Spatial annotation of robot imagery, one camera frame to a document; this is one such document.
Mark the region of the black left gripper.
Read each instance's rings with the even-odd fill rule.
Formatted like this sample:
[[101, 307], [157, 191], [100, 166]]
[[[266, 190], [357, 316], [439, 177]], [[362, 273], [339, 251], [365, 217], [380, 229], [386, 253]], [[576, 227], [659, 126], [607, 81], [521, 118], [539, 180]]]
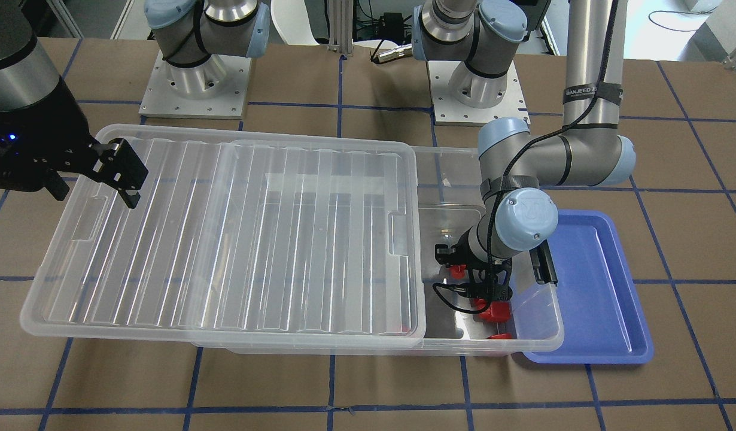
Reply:
[[454, 267], [464, 266], [464, 272], [469, 276], [469, 281], [461, 284], [447, 284], [436, 282], [434, 292], [444, 303], [448, 300], [439, 289], [458, 293], [462, 298], [474, 298], [484, 300], [486, 303], [494, 301], [509, 301], [513, 296], [510, 287], [512, 275], [512, 259], [501, 262], [480, 261], [471, 251], [466, 231], [458, 243], [449, 246], [436, 244], [434, 246], [434, 259], [440, 265], [453, 270]]

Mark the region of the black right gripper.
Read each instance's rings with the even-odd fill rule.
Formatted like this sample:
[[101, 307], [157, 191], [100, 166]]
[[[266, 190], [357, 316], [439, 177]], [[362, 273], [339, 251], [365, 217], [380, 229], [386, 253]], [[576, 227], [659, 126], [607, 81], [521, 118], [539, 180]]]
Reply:
[[42, 100], [0, 110], [0, 189], [35, 193], [46, 189], [64, 200], [64, 172], [80, 174], [116, 190], [136, 208], [148, 169], [122, 137], [95, 139], [64, 80]]

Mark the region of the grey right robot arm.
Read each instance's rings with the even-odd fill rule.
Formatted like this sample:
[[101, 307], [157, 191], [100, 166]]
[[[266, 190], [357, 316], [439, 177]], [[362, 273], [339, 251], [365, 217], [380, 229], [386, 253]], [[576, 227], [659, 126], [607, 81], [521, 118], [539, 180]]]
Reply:
[[64, 172], [115, 189], [136, 208], [148, 169], [124, 138], [95, 139], [31, 24], [0, 1], [0, 189], [64, 200]]

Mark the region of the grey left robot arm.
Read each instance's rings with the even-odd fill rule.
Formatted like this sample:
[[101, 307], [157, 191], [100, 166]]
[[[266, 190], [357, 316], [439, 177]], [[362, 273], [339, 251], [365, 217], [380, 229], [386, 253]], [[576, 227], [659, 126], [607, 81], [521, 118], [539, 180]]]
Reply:
[[[636, 164], [619, 134], [627, 2], [571, 1], [562, 126], [536, 136], [521, 117], [491, 119], [478, 132], [485, 213], [453, 246], [434, 249], [440, 265], [464, 265], [469, 281], [436, 282], [480, 314], [511, 297], [512, 259], [540, 248], [556, 230], [558, 209], [540, 186], [621, 183]], [[511, 1], [427, 1], [412, 15], [415, 59], [458, 61], [450, 86], [464, 104], [486, 108], [507, 88], [508, 71], [528, 34]]]

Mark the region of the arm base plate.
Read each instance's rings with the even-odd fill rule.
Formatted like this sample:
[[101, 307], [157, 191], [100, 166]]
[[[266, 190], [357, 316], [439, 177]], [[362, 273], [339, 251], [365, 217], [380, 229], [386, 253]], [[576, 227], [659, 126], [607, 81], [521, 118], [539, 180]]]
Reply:
[[504, 117], [531, 123], [514, 63], [497, 78], [474, 75], [461, 61], [428, 61], [427, 69], [437, 125], [482, 126]]
[[242, 120], [253, 60], [212, 55], [203, 65], [177, 68], [158, 56], [140, 103], [148, 118]]

